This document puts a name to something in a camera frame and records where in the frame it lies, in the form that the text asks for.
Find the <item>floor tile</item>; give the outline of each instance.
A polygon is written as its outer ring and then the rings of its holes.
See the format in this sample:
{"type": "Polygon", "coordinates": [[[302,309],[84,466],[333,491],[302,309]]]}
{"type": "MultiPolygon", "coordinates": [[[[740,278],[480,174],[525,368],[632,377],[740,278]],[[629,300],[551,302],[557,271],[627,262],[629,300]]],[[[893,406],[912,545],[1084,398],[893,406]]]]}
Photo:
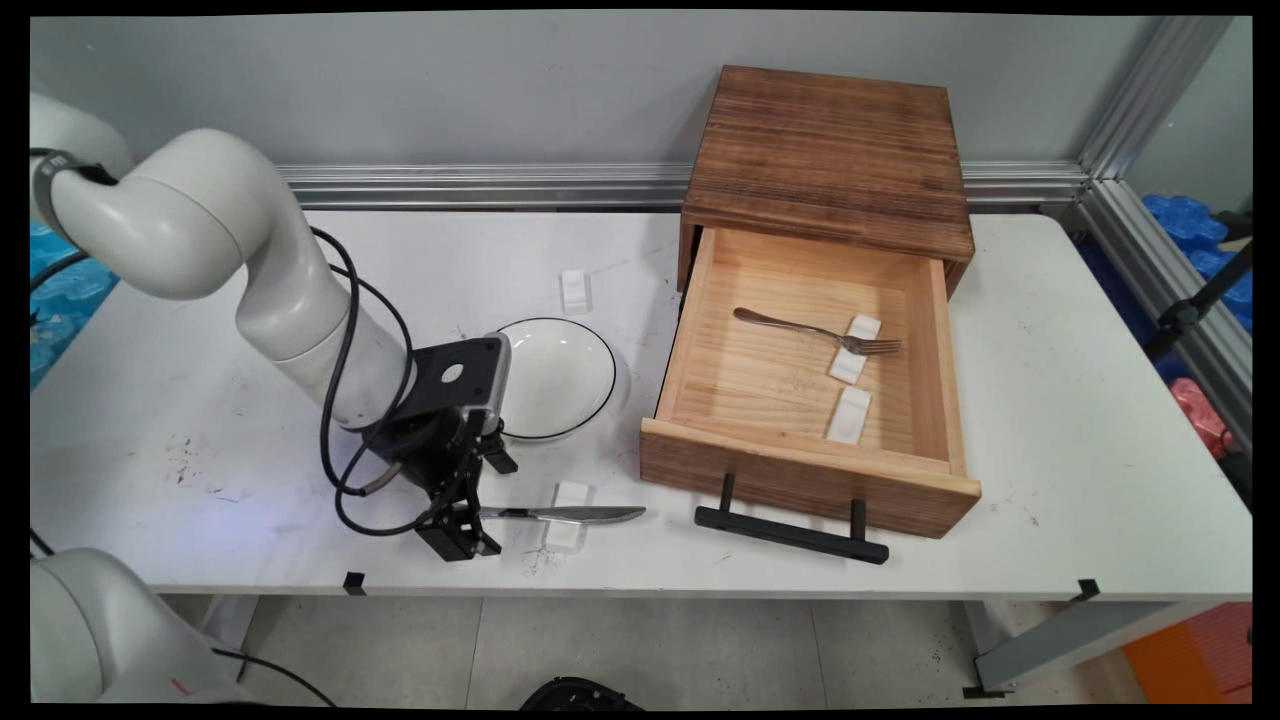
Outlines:
{"type": "MultiPolygon", "coordinates": [[[[963,688],[977,684],[977,673],[959,602],[814,602],[813,610],[832,708],[1146,702],[1121,651],[1025,684],[1004,700],[964,700],[963,688]]],[[[1015,610],[1034,624],[1052,607],[1015,610]]]]}
{"type": "Polygon", "coordinates": [[[1028,683],[1009,696],[1010,705],[1144,705],[1147,696],[1133,674],[1124,650],[1028,683]]]}
{"type": "Polygon", "coordinates": [[[645,710],[824,707],[805,602],[485,600],[468,708],[576,675],[645,710]]]}
{"type": "MultiPolygon", "coordinates": [[[[461,708],[480,605],[480,598],[262,597],[246,651],[297,673],[339,706],[461,708]]],[[[262,702],[319,705],[266,667],[250,666],[243,683],[262,702]]]]}
{"type": "Polygon", "coordinates": [[[973,639],[959,603],[813,603],[831,708],[1002,705],[966,701],[973,639]]]}

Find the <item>gray wall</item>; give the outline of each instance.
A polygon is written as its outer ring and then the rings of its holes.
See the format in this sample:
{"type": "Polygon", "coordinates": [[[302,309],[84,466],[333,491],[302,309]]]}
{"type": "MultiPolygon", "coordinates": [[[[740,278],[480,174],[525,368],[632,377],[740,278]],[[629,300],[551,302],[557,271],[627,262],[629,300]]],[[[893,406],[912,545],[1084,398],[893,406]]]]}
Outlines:
{"type": "Polygon", "coordinates": [[[1189,195],[1213,211],[1253,199],[1253,18],[1231,20],[1125,179],[1139,195],[1189,195]]]}
{"type": "Polygon", "coordinates": [[[1074,159],[1151,18],[520,10],[36,18],[31,85],[138,154],[215,127],[280,164],[692,161],[722,64],[946,86],[965,160],[1074,159]]]}

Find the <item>drawer handle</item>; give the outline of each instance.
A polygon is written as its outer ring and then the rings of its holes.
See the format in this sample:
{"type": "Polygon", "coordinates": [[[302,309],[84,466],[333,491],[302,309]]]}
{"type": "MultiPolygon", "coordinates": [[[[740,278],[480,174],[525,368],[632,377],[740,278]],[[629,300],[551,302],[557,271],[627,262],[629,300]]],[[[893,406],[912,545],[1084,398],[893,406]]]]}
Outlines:
{"type": "Polygon", "coordinates": [[[724,475],[724,486],[721,489],[719,510],[710,507],[698,507],[694,510],[694,524],[713,530],[724,530],[751,538],[758,538],[791,547],[838,555],[850,560],[861,560],[873,565],[883,565],[888,560],[888,546],[867,542],[867,503],[854,500],[850,506],[849,537],[833,536],[809,528],[797,528],[786,523],[762,520],[737,512],[730,512],[728,506],[733,501],[733,473],[724,475]]]}

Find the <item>wooden cabinet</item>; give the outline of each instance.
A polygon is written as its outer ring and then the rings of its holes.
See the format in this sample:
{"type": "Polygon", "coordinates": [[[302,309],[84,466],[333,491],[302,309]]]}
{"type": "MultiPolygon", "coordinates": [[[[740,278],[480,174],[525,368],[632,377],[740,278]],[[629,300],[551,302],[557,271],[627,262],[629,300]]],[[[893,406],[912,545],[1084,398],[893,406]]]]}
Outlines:
{"type": "Polygon", "coordinates": [[[685,305],[655,416],[650,482],[942,537],[982,496],[966,477],[947,299],[973,258],[941,87],[726,67],[681,211],[685,305]],[[855,314],[902,338],[868,359],[858,445],[826,439],[855,314]]]}
{"type": "Polygon", "coordinates": [[[973,234],[946,88],[726,67],[681,210],[681,290],[708,227],[937,258],[950,296],[973,234]]]}

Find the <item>white table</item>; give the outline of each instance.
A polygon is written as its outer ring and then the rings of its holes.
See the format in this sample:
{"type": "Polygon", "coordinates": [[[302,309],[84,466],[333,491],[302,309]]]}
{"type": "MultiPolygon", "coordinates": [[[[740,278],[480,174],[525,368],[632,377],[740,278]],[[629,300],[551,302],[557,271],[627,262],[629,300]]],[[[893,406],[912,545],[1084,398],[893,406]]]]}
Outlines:
{"type": "MultiPolygon", "coordinates": [[[[677,320],[676,215],[308,217],[396,302],[416,346],[561,315],[559,270],[586,269],[594,310],[576,319],[614,350],[618,389],[567,439],[511,442],[520,473],[486,471],[481,497],[547,503],[566,479],[595,486],[598,505],[649,511],[591,528],[577,555],[540,551],[538,524],[492,521],[503,553],[453,564],[412,533],[347,530],[320,469],[319,409],[234,328],[241,273],[192,302],[119,286],[32,395],[31,521],[51,546],[106,550],[159,592],[342,593],[357,571],[370,594],[1068,600],[1093,579],[1101,596],[1083,605],[1252,597],[1251,514],[1047,218],[973,218],[977,256],[951,313],[983,498],[943,539],[872,529],[891,551],[876,566],[698,528],[694,507],[717,498],[639,480],[640,419],[677,320]]],[[[334,438],[337,459],[356,447],[334,438]]],[[[380,465],[369,460],[364,477],[380,465]]],[[[390,525],[424,500],[397,482],[348,507],[390,525]]]]}

